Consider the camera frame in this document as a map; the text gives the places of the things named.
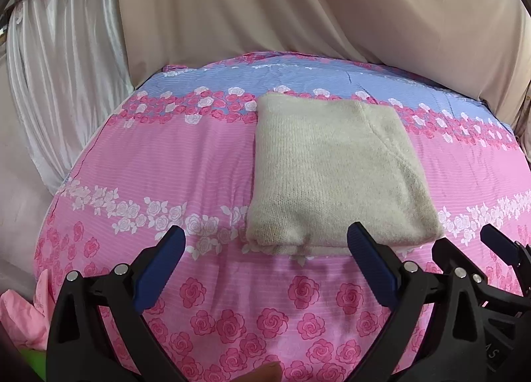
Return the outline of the person's left hand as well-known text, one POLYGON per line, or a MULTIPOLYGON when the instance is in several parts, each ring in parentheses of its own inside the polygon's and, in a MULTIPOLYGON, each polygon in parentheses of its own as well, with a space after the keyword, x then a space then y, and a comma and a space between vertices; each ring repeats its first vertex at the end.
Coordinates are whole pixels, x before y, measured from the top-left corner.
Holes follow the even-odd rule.
POLYGON ((233 379, 233 382, 281 382, 283 369, 278 361, 266 364, 233 379))

